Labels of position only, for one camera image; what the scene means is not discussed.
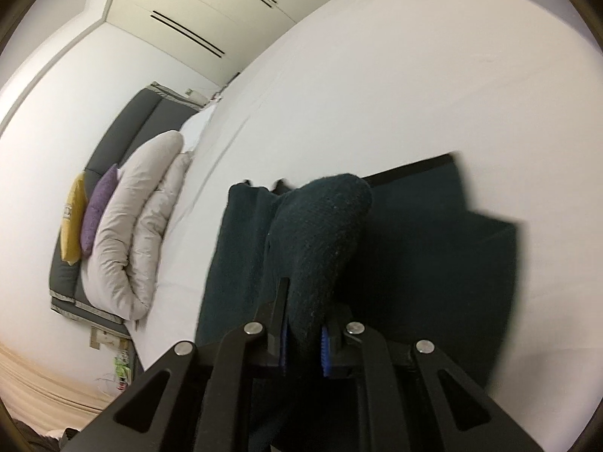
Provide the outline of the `white pillow at headboard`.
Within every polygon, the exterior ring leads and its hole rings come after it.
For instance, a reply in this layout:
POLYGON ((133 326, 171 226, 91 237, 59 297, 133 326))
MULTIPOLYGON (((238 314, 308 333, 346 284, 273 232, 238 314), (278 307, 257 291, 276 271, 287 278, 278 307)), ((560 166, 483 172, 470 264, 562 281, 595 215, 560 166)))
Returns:
POLYGON ((193 151, 201 137, 205 127, 211 121, 211 117, 217 108, 217 104, 208 104, 195 115, 191 115, 180 128, 180 134, 183 137, 182 152, 193 151))

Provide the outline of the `green items on floor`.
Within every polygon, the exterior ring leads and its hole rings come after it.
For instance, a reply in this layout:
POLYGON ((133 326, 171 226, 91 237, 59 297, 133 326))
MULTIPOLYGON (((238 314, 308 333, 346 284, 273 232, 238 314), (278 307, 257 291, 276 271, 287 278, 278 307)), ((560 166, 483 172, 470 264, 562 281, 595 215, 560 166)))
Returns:
POLYGON ((132 383, 132 370, 130 367, 130 355, 127 350, 122 350, 113 360, 115 368, 115 384, 119 391, 126 390, 132 383))

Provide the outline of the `yellow cushion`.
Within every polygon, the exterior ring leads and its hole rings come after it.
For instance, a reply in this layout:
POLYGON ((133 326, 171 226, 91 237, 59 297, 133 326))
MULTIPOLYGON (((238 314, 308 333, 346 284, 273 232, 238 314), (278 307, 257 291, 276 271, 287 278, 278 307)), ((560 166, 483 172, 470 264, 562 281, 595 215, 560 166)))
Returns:
POLYGON ((80 236, 87 204, 85 173, 80 173, 67 195, 59 235, 61 260, 69 265, 76 264, 82 256, 80 236))

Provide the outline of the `large beige pillow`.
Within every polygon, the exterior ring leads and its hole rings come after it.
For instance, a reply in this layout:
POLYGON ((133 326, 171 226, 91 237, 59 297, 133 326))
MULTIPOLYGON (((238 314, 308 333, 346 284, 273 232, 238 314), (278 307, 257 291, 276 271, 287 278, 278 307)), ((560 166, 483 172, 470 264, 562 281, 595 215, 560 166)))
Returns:
POLYGON ((82 269, 84 292, 91 305, 124 321, 136 321, 147 312, 127 276, 136 221, 183 144, 177 131, 159 134, 138 147, 119 168, 121 178, 82 269))

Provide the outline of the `white bed sheet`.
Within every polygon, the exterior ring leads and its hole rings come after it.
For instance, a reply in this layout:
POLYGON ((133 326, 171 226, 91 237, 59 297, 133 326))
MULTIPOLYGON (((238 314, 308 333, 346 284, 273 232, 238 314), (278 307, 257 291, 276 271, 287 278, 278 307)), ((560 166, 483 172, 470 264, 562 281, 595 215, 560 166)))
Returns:
POLYGON ((332 0, 228 88, 133 326, 150 366, 193 336, 231 185, 459 154, 478 211, 520 221, 519 301, 491 391, 548 451, 602 397, 602 56, 530 0, 332 0))

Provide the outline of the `purple cushion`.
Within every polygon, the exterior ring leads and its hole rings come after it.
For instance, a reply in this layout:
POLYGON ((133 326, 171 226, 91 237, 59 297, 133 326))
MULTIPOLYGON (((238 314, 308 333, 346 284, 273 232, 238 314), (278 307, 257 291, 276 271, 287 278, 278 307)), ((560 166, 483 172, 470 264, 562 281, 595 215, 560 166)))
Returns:
POLYGON ((89 257, 93 251, 95 236, 101 217, 119 184, 119 167, 112 164, 95 185, 83 217, 80 245, 83 257, 89 257))

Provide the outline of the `dark grey upholstered headboard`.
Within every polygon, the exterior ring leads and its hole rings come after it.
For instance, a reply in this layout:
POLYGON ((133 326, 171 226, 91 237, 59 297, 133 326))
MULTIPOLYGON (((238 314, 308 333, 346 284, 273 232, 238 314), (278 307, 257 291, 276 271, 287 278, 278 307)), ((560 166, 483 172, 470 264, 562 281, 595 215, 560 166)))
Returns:
MULTIPOLYGON (((201 106, 189 98, 159 84, 152 83, 132 98, 109 126, 84 167, 81 190, 95 209, 110 197, 108 187, 119 178, 119 168, 134 151, 155 136, 179 131, 201 106)), ((69 264, 61 257, 61 243, 54 249, 49 272, 50 307, 53 311, 90 324, 96 330, 126 339, 130 335, 122 318, 98 309, 84 291, 82 260, 69 264)))

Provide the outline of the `dark green knit garment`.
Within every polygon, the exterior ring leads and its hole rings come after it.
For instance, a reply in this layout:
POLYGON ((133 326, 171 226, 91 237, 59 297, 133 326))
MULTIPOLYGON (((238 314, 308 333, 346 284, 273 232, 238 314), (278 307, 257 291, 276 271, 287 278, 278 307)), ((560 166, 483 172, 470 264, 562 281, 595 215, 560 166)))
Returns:
POLYGON ((469 210, 448 154, 296 189, 232 186, 195 341, 218 343, 289 282, 269 446, 250 451, 362 451, 355 381, 323 373, 330 324, 429 340, 484 389, 513 305, 517 242, 515 224, 469 210))

